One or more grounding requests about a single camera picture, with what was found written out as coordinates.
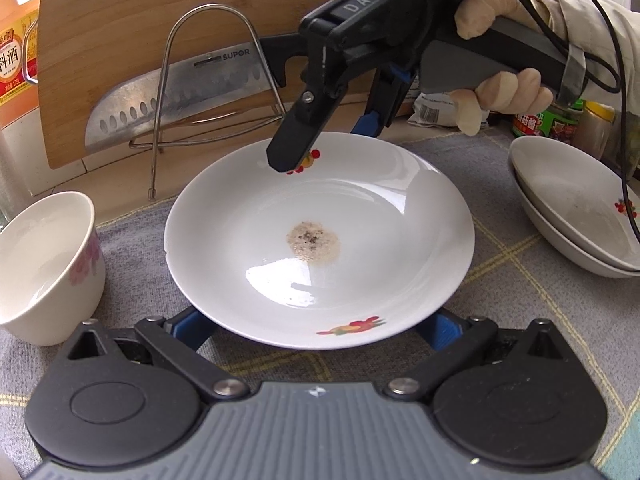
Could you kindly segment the right hand beige glove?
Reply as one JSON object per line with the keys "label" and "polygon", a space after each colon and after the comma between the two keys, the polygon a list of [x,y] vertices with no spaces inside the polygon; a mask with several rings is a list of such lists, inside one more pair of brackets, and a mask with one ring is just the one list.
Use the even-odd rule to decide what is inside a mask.
{"label": "right hand beige glove", "polygon": [[[463,0],[454,16],[458,35],[462,39],[483,35],[499,16],[541,32],[518,0]],[[496,73],[474,90],[454,90],[449,97],[454,103],[454,121],[467,136],[475,136],[480,131],[484,110],[535,115],[553,101],[552,92],[542,85],[541,74],[534,68],[526,68],[517,74]]]}

